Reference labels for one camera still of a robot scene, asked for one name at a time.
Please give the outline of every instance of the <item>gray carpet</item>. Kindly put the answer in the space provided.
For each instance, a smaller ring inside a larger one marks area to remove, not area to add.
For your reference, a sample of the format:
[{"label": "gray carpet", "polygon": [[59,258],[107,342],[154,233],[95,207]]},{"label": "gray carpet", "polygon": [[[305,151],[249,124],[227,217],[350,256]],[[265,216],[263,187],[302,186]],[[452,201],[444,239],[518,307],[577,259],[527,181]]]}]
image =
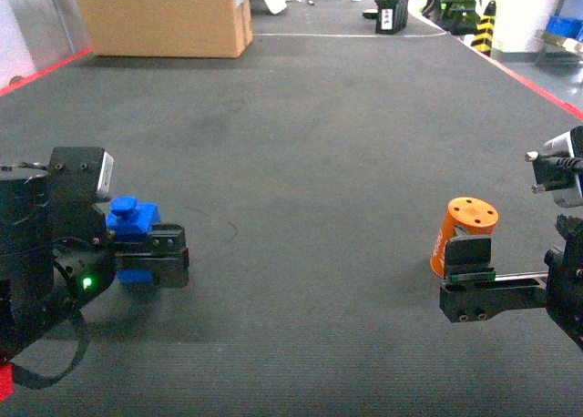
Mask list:
[{"label": "gray carpet", "polygon": [[[373,32],[350,0],[314,1],[256,14],[255,33]],[[410,18],[401,35],[436,33]],[[113,194],[182,223],[194,263],[184,290],[114,285],[92,302],[78,369],[17,388],[3,415],[583,412],[583,354],[544,310],[466,325],[439,310],[428,260],[451,198],[498,209],[501,272],[544,268],[559,209],[530,193],[523,155],[579,124],[451,36],[86,57],[0,98],[0,118],[4,161],[105,147]],[[59,327],[17,360],[57,372],[71,337]]]}]

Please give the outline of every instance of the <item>blue container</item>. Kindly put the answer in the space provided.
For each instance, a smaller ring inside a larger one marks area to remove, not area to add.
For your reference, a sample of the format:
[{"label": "blue container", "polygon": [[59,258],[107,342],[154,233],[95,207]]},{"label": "blue container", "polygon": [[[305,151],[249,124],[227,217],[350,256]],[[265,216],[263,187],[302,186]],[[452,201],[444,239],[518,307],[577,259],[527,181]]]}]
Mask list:
[{"label": "blue container", "polygon": [[551,16],[546,30],[555,35],[572,37],[575,39],[578,37],[581,28],[583,28],[583,21],[580,19]]}]

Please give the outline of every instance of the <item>orange cylinder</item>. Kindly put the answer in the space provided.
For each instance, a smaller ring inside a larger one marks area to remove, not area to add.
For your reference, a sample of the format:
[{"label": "orange cylinder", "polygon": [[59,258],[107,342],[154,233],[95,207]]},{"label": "orange cylinder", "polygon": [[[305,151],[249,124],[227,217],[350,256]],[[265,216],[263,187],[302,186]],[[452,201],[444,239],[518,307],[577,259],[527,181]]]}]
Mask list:
[{"label": "orange cylinder", "polygon": [[440,278],[445,276],[445,244],[454,236],[454,227],[460,226],[471,235],[491,235],[498,223],[496,209],[479,198],[458,197],[447,205],[444,223],[437,235],[434,253],[429,261],[431,269]]}]

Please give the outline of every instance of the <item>blue block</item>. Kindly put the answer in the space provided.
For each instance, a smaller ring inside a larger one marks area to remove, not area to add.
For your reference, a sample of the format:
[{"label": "blue block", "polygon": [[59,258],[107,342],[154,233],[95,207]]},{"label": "blue block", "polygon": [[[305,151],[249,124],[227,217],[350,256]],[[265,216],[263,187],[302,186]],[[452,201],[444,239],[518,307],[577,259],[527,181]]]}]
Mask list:
[{"label": "blue block", "polygon": [[563,37],[577,38],[583,21],[575,18],[562,18],[560,16],[551,16],[546,31]]},{"label": "blue block", "polygon": [[155,203],[138,203],[135,197],[118,197],[111,202],[106,226],[120,241],[144,239],[161,218]]},{"label": "blue block", "polygon": [[154,283],[150,270],[119,270],[118,280],[122,285],[131,285],[133,283],[152,285]]}]

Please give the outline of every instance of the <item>yellow and black bollard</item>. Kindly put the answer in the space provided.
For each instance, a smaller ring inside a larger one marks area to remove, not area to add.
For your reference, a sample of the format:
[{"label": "yellow and black bollard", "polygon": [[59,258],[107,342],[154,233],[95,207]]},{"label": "yellow and black bollard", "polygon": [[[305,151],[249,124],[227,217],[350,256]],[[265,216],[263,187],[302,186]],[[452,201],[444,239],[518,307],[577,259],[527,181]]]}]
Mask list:
[{"label": "yellow and black bollard", "polygon": [[494,38],[494,20],[496,19],[496,1],[488,3],[480,24],[477,25],[476,37],[472,47],[477,51],[490,56],[492,53],[492,39]]}]

